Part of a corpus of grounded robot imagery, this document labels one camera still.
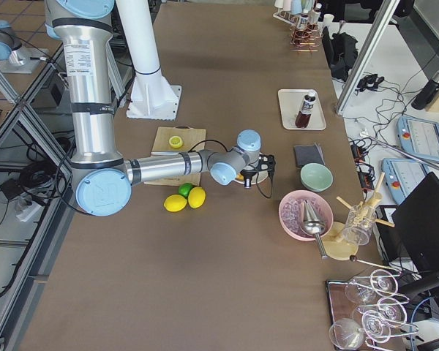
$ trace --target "table surface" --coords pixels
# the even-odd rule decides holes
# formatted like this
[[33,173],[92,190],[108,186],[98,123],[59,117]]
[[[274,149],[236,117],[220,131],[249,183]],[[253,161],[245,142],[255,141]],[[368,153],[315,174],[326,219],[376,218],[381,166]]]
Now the table surface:
[[[349,279],[357,263],[321,260],[313,242],[287,235],[279,200],[303,189],[293,146],[322,145],[336,201],[362,200],[343,120],[322,50],[293,52],[273,7],[168,2],[154,25],[163,75],[183,88],[175,121],[116,114],[126,158],[148,156],[157,127],[205,128],[234,145],[243,129],[277,159],[272,200],[255,188],[220,186],[203,174],[206,203],[172,214],[169,186],[135,187],[125,209],[76,215],[20,350],[332,350],[326,279]],[[327,127],[286,130],[277,92],[313,88]],[[379,260],[375,242],[360,248]]]

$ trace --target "sauce bottle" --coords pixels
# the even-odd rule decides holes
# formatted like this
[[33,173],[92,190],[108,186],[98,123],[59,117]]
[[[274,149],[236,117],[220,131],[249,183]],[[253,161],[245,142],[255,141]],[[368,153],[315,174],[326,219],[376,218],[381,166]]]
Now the sauce bottle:
[[291,39],[291,44],[293,45],[299,45],[301,44],[301,40],[305,39],[309,36],[309,33],[307,32],[307,23],[309,22],[309,15],[307,14],[308,11],[304,10],[301,13],[301,16],[299,16],[299,21],[296,24],[296,28],[293,32],[293,38]]
[[317,22],[319,21],[320,11],[322,9],[322,4],[316,4],[315,8],[309,12],[309,29],[314,30],[317,27]]
[[296,117],[296,127],[307,128],[310,120],[310,114],[312,113],[312,108],[315,104],[315,90],[309,90],[309,92],[304,96],[301,109]]

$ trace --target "monitor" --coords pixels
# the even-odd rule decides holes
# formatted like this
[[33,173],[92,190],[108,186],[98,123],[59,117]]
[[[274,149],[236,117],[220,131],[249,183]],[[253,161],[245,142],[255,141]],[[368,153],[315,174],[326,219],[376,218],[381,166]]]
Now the monitor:
[[[418,271],[439,271],[439,179],[428,173],[393,214],[397,232]],[[430,292],[438,296],[439,287]]]

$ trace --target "black bag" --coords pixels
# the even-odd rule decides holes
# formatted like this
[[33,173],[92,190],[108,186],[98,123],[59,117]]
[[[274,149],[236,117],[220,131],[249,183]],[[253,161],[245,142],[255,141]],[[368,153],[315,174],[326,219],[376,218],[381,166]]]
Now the black bag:
[[346,81],[348,72],[358,58],[354,37],[346,33],[333,34],[330,39],[329,29],[323,29],[322,45],[325,50],[327,64],[329,65],[331,76],[336,79]]

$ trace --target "label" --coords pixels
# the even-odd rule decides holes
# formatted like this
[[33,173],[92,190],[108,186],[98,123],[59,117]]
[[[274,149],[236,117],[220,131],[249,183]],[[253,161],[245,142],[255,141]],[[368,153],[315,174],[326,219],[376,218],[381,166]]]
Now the label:
[[90,44],[64,45],[67,75],[93,75]]
[[306,99],[304,99],[301,107],[301,113],[303,115],[310,115],[310,113],[312,112],[312,108],[314,107],[314,102],[315,100],[307,101]]
[[306,16],[306,17],[301,16],[301,17],[299,18],[299,25],[297,26],[297,29],[298,29],[299,31],[303,31],[303,30],[306,29],[308,19],[309,19],[309,18],[308,18],[307,16]]

